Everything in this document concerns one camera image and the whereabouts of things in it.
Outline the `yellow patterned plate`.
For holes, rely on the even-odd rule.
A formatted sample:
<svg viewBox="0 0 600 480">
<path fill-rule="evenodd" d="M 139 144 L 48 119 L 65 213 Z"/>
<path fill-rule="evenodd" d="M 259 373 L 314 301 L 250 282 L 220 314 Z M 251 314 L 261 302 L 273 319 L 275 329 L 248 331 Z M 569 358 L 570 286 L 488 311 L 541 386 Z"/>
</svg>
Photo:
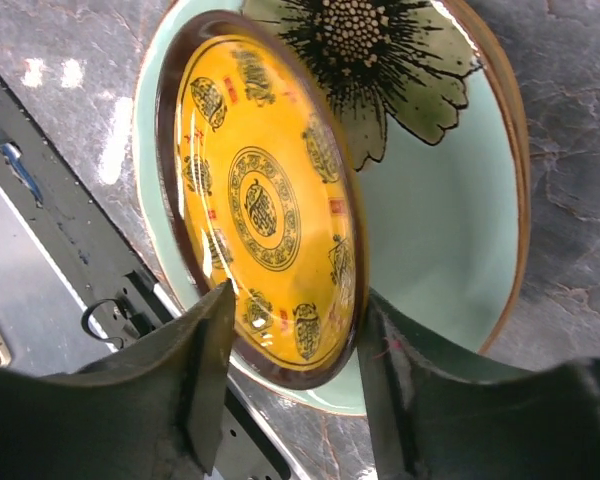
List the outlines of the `yellow patterned plate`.
<svg viewBox="0 0 600 480">
<path fill-rule="evenodd" d="M 368 292 L 364 208 L 346 143 L 296 56 L 242 15 L 177 29 L 160 66 L 156 162 L 201 291 L 229 283 L 239 356 L 312 389 L 349 360 Z"/>
</svg>

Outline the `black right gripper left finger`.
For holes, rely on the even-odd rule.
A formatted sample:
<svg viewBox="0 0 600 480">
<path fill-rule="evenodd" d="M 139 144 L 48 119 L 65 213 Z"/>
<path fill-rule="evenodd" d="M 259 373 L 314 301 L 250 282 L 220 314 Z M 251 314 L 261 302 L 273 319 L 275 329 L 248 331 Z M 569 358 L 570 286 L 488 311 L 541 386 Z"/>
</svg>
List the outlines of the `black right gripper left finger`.
<svg viewBox="0 0 600 480">
<path fill-rule="evenodd" d="M 0 368 L 0 479 L 201 479 L 221 441 L 235 296 L 72 374 Z"/>
</svg>

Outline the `green flower plate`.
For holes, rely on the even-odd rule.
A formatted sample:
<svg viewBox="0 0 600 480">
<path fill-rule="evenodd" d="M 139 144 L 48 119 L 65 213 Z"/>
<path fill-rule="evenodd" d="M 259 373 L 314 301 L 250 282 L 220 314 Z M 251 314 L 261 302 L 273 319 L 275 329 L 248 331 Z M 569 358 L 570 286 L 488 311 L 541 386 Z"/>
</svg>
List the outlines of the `green flower plate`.
<svg viewBox="0 0 600 480">
<path fill-rule="evenodd" d="M 447 7 L 446 20 L 464 30 Z M 163 17 L 145 58 L 136 92 L 132 151 L 138 198 L 174 315 L 200 294 L 169 225 L 157 167 L 155 103 L 167 47 L 190 18 L 214 8 L 238 11 L 240 1 L 178 1 Z M 388 120 L 386 153 L 360 173 L 371 247 L 371 286 L 406 316 L 478 352 L 507 302 L 517 257 L 518 207 L 513 154 L 483 67 L 465 79 L 468 107 L 459 126 L 427 145 Z M 265 380 L 237 354 L 231 363 L 281 397 L 336 415 L 364 416 L 357 355 L 331 381 L 294 391 Z"/>
</svg>

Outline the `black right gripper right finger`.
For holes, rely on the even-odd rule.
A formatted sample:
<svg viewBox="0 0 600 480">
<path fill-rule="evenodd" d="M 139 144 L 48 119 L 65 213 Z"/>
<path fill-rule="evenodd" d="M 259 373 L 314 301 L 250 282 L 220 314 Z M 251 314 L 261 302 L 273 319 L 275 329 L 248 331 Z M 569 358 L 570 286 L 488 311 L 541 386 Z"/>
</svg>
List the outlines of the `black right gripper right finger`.
<svg viewBox="0 0 600 480">
<path fill-rule="evenodd" d="M 376 292 L 358 356 L 379 478 L 600 479 L 600 358 L 512 367 Z"/>
</svg>

